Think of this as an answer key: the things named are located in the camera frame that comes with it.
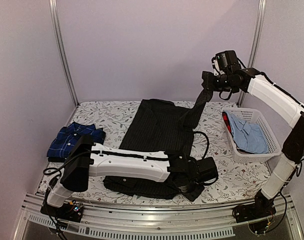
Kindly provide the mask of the black pinstriped long sleeve shirt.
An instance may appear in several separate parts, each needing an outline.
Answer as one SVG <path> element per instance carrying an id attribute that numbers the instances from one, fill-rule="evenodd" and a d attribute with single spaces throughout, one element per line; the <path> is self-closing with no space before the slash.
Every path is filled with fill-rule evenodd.
<path id="1" fill-rule="evenodd" d="M 197 133 L 195 128 L 209 101 L 205 90 L 201 91 L 192 108 L 176 106 L 171 101 L 160 99 L 142 100 L 119 148 L 169 153 L 169 177 L 164 182 L 155 182 L 134 177 L 106 176 L 104 187 L 128 196 L 171 200 L 180 194 L 174 185 L 175 179 L 194 181 L 204 188 L 213 184 L 218 179 L 214 159 L 203 156 L 196 160 L 190 156 Z"/>

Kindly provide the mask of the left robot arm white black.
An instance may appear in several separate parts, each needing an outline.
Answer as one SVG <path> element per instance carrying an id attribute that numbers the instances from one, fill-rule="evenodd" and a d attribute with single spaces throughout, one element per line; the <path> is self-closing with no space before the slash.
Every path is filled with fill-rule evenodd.
<path id="1" fill-rule="evenodd" d="M 182 194 L 191 202 L 219 177 L 212 157 L 196 160 L 180 152 L 115 149 L 94 143 L 88 135 L 77 141 L 61 167 L 47 168 L 44 174 L 56 174 L 45 201 L 55 217 L 66 213 L 64 202 L 73 193 L 88 190 L 90 177 L 104 176 L 107 189 L 130 196 L 170 200 Z"/>

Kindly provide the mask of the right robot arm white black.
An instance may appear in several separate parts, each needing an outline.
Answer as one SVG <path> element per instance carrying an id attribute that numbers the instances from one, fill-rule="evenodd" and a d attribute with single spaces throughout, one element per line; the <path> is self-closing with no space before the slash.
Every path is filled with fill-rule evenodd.
<path id="1" fill-rule="evenodd" d="M 251 205 L 250 214 L 261 218 L 269 211 L 267 200 L 274 199 L 297 170 L 304 157 L 304 104 L 253 67 L 246 68 L 234 50 L 226 50 L 212 58 L 214 72 L 202 72 L 202 86 L 211 100 L 214 92 L 243 91 L 258 98 L 279 114 L 292 129 L 284 141 L 282 153 L 267 183 L 258 191 L 259 199 Z"/>

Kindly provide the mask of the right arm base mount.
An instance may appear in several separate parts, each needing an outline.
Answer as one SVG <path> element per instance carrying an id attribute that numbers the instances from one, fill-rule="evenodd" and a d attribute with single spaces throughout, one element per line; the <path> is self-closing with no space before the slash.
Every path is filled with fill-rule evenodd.
<path id="1" fill-rule="evenodd" d="M 254 203 L 237 205 L 232 210 L 232 216 L 237 223 L 272 216 L 276 213 L 274 199 L 266 198 L 259 190 L 254 197 Z"/>

